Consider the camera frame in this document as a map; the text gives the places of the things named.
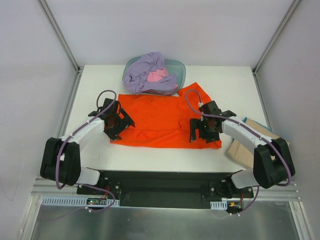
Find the orange t shirt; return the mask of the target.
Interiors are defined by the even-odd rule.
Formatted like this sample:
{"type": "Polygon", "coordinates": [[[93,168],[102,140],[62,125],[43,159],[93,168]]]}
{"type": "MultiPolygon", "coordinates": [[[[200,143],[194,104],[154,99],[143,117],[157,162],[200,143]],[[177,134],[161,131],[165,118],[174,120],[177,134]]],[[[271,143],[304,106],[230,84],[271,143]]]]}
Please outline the orange t shirt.
{"type": "Polygon", "coordinates": [[[200,100],[211,101],[196,82],[180,89],[177,96],[120,94],[118,100],[135,126],[123,131],[121,139],[113,142],[115,145],[171,149],[222,147],[221,140],[207,143],[197,138],[190,141],[190,119],[200,117],[191,108],[196,108],[200,100]]]}

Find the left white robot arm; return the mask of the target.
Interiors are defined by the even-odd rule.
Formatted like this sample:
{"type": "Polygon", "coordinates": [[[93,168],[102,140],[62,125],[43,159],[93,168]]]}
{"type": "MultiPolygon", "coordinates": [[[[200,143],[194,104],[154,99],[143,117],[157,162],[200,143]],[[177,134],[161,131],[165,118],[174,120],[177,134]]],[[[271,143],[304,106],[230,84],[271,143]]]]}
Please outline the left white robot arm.
{"type": "Polygon", "coordinates": [[[94,137],[105,133],[112,142],[121,140],[120,134],[134,127],[134,120],[122,108],[118,100],[106,98],[103,106],[92,111],[85,122],[69,135],[49,138],[44,147],[40,176],[55,181],[60,189],[65,185],[88,185],[99,195],[106,183],[98,170],[81,166],[81,151],[94,137]]]}

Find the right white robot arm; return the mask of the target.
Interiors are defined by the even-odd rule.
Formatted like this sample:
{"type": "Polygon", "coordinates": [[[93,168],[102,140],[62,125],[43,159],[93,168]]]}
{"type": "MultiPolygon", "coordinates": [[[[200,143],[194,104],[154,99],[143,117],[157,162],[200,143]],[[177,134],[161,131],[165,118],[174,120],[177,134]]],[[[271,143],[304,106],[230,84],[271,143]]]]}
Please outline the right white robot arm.
{"type": "Polygon", "coordinates": [[[272,186],[286,187],[292,182],[295,167],[289,145],[281,137],[271,138],[253,129],[230,110],[222,112],[214,101],[199,103],[199,108],[190,108],[200,115],[200,119],[190,122],[190,140],[195,140],[196,130],[208,136],[219,137],[225,134],[239,141],[253,155],[253,166],[246,170],[232,173],[225,184],[225,192],[230,197],[237,197],[246,187],[272,186]]]}

